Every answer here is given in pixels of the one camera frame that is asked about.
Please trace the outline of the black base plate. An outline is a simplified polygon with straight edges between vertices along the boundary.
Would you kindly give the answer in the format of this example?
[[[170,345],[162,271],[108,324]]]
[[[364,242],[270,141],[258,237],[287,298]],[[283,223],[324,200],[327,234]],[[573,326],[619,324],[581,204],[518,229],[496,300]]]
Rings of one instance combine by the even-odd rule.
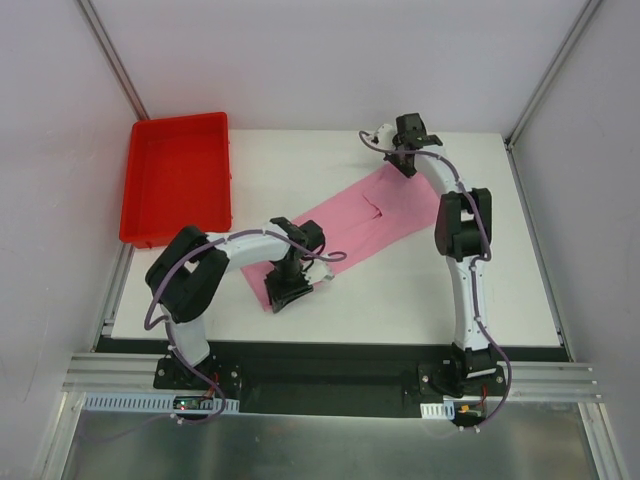
[[[204,393],[216,383],[241,412],[416,418],[447,398],[482,403],[506,393],[502,367],[472,377],[449,346],[215,341],[189,371],[172,353],[157,363],[153,386]]]

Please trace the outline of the left aluminium corner post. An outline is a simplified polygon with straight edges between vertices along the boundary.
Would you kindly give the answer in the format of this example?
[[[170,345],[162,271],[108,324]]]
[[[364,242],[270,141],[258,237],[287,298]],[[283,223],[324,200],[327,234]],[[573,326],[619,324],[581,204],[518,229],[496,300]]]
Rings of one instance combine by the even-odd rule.
[[[112,41],[99,12],[91,0],[76,0],[79,12],[84,19],[93,38],[99,46],[99,49],[109,66],[109,69],[117,84],[119,85],[127,103],[132,109],[138,121],[149,120],[149,113],[144,106],[141,96],[139,95],[134,83],[123,63],[117,48]]]

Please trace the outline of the red plastic bin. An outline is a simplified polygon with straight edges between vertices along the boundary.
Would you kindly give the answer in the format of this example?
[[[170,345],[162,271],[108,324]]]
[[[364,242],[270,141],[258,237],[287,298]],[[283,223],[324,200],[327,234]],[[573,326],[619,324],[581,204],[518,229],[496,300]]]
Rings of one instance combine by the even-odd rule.
[[[131,129],[119,239],[166,246],[185,226],[232,226],[228,117],[214,112],[141,120]]]

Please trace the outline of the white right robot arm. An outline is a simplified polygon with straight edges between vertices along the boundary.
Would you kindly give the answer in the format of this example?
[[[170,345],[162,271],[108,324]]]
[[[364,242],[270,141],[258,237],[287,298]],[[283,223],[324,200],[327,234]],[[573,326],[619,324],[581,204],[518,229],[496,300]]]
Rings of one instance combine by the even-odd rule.
[[[386,159],[407,178],[422,174],[439,196],[434,238],[450,272],[456,323],[450,360],[430,375],[430,383],[435,391],[460,398],[498,370],[483,284],[484,265],[492,259],[492,194],[467,187],[448,158],[429,150],[443,142],[428,132],[418,113],[396,118],[392,145]]]

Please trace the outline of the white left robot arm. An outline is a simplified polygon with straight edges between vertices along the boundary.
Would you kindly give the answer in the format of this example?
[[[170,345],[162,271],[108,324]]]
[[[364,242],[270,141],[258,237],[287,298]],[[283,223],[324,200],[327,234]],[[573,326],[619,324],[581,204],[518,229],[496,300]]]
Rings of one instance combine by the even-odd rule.
[[[310,220],[295,225],[284,217],[271,219],[263,229],[230,235],[205,233],[196,226],[180,230],[145,275],[152,301],[144,329],[165,326],[169,340],[166,364],[160,365],[157,388],[216,388],[214,366],[204,313],[225,274],[268,264],[263,275],[267,307],[277,313],[310,294],[314,286],[331,281],[334,274],[323,255],[322,228]]]

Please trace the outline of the pink t shirt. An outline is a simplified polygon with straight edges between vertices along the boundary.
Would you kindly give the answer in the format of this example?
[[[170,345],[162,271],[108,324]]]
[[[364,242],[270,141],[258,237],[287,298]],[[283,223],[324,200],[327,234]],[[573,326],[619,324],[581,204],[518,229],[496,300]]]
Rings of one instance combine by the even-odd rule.
[[[325,235],[325,250],[343,251],[333,263],[340,274],[391,244],[432,226],[439,196],[421,174],[406,178],[386,165],[292,220],[312,220]]]

